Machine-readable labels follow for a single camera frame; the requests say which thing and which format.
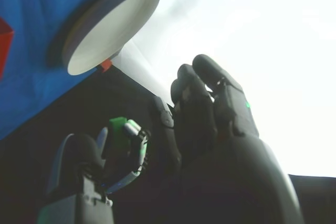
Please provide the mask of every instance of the white wall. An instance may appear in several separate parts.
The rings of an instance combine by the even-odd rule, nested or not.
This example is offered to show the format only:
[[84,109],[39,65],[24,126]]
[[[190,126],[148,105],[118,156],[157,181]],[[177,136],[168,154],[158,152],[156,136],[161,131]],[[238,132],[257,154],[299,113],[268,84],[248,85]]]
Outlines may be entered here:
[[336,0],[161,0],[114,64],[171,102],[201,53],[243,86],[286,172],[336,177]]

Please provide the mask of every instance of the dark floor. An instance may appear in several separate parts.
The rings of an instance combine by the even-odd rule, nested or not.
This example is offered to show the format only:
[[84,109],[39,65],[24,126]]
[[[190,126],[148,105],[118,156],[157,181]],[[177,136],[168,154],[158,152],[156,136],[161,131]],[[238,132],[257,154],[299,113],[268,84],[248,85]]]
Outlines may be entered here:
[[[108,119],[118,116],[132,118],[150,130],[148,103],[152,97],[152,93],[112,67],[104,74],[94,73],[1,140],[0,212],[1,216],[10,216],[1,223],[35,223],[53,157],[67,134],[85,132],[96,137]],[[336,223],[336,179],[291,179],[307,224]],[[130,216],[146,219],[144,209],[153,207],[154,198],[141,193],[145,191],[144,183],[144,179],[139,180],[116,194],[117,224],[130,223]]]

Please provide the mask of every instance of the blue surface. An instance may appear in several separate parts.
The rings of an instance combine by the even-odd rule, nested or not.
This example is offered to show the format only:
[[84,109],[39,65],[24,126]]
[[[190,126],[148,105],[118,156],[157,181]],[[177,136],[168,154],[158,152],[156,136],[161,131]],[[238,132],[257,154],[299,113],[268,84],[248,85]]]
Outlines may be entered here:
[[0,80],[0,139],[94,71],[70,76],[62,67],[46,64],[49,44],[87,1],[0,0],[0,17],[15,31]]

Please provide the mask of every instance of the red box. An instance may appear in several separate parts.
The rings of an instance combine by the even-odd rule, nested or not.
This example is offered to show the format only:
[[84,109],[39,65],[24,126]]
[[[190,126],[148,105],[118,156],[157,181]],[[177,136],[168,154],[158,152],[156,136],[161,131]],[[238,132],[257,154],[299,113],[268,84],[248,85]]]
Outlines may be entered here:
[[14,31],[0,18],[0,79],[5,69],[5,63],[12,42]]

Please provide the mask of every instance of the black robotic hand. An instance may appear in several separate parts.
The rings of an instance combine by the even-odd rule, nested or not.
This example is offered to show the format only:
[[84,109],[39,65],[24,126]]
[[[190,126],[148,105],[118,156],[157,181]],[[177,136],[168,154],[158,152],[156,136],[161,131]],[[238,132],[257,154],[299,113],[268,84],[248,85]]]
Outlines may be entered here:
[[206,55],[182,65],[177,76],[171,96],[182,172],[173,221],[304,223],[293,185],[259,139],[241,86]]

